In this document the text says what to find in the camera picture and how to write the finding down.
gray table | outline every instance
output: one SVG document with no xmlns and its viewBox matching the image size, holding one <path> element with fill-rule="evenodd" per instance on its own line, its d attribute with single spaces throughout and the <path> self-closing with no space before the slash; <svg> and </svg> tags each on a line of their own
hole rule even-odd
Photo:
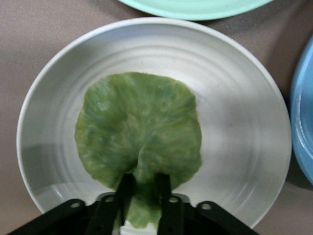
<svg viewBox="0 0 313 235">
<path fill-rule="evenodd" d="M 23 184 L 16 156 L 17 121 L 44 65 L 79 36 L 119 20 L 147 17 L 117 0 L 0 1 L 0 234 L 40 212 Z M 288 99 L 295 66 L 313 33 L 312 0 L 274 0 L 227 19 L 200 22 L 252 52 Z M 313 186 L 294 157 L 282 191 L 255 227 L 261 235 L 312 235 Z"/>
</svg>

